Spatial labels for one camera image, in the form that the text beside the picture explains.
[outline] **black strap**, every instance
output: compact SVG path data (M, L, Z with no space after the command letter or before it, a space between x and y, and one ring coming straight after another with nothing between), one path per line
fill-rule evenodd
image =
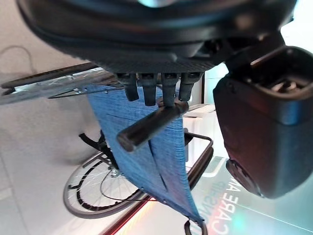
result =
M204 221L199 225L199 227L200 227L201 230L202 230L202 235L208 235L208 233L207 233L207 228L206 228L206 224L205 224ZM192 234L191 234L191 231L190 231L190 221L189 221L189 220L185 223L184 228L185 228L185 234L186 234L186 235L192 235Z
M83 142L85 142L85 143L88 144L89 146L91 146L91 147L97 149L98 151L100 151L98 142L93 141L92 139L90 139L88 136L86 136L85 133L81 133L81 134L79 135L79 137L82 139Z
M97 149L100 152L103 152L110 160L112 165L116 168L119 169L117 162L114 158L113 153L111 152L111 149L108 147L107 143L106 143L106 138L102 132L102 130L100 130L100 138L98 140L98 142L93 141L92 139L90 139L88 136L86 136L85 133L81 133L79 135L79 137L82 139L83 142L85 142L86 144L88 144L89 146Z

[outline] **wheelchair wheel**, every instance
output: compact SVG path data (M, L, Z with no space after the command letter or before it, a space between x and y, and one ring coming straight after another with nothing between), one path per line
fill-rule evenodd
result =
M79 67L92 68L94 65ZM76 68L64 68L46 73L40 73L31 77L17 79L2 84L2 88L8 89L0 96L0 105L19 101L34 99L38 97L49 97L59 93L72 91L88 84L101 83L107 85L117 82L112 73L102 68L93 68L81 71Z
M1 84L4 89L10 89L14 87L25 86L33 83L48 81L56 77L73 75L74 73L84 72L87 70L95 69L98 66L93 63L85 63L81 65L74 65L58 70L52 70L48 72L42 72L28 77L19 78L13 81L5 82Z
M99 153L72 173L63 201L73 215L96 219L118 213L145 196Z

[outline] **black handle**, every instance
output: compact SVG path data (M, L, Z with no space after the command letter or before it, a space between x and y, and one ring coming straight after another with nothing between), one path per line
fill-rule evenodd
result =
M117 141L127 151L133 152L167 124L187 112L187 102L177 101L173 107L161 107L117 135Z

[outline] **black plastic casing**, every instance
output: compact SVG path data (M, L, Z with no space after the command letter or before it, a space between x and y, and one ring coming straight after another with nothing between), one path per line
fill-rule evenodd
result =
M310 53L285 47L251 70L230 73L214 90L231 159L227 169L252 193L277 198L299 186L312 172L312 65ZM295 93L282 94L266 88L267 79L273 76L307 84Z

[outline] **blue mesh fabric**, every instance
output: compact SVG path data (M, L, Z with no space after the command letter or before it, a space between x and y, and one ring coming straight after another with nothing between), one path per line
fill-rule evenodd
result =
M104 88L110 89L88 86L89 91ZM134 153L126 152L116 141L116 135L122 129L157 109L157 106L145 106L141 88L138 88L138 94L139 100L133 102L127 101L124 90L89 94L88 98L125 177L158 201L201 222L185 170L182 118L173 121ZM158 88L156 96L162 96Z

